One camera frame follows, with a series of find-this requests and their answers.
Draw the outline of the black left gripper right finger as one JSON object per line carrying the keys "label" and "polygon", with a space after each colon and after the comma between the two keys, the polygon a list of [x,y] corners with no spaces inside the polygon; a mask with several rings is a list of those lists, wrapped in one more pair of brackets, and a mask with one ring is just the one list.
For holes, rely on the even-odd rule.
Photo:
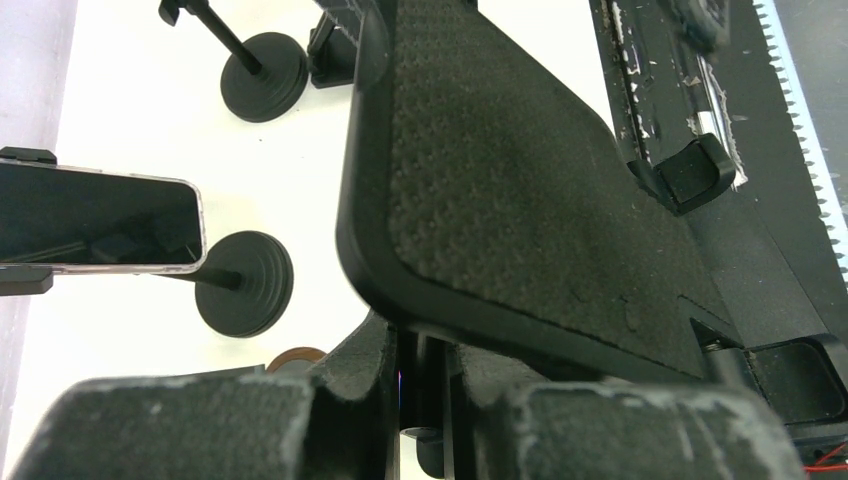
{"label": "black left gripper right finger", "polygon": [[781,421],[719,385],[555,382],[523,362],[450,350],[456,479],[800,479]]}

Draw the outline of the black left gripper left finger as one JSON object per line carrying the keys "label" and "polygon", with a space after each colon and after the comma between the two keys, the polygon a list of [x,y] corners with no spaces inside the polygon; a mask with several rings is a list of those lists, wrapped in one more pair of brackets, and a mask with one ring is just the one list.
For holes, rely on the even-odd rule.
{"label": "black left gripper left finger", "polygon": [[301,373],[90,380],[48,410],[16,479],[394,478],[397,333],[370,313]]}

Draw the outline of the wood base phone stand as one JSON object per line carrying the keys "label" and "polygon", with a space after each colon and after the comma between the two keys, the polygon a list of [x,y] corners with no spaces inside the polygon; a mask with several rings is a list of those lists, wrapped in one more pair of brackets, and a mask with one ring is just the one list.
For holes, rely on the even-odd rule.
{"label": "wood base phone stand", "polygon": [[295,347],[277,355],[266,367],[267,373],[303,372],[310,369],[326,356],[314,347]]}

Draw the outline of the black folding phone stand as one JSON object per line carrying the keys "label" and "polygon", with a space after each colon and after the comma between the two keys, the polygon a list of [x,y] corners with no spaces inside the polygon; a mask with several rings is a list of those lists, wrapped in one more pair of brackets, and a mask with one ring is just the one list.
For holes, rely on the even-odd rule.
{"label": "black folding phone stand", "polygon": [[472,1],[326,1],[358,50],[337,224],[375,310],[534,366],[740,383],[847,438],[846,339],[747,345],[683,221],[589,105]]}

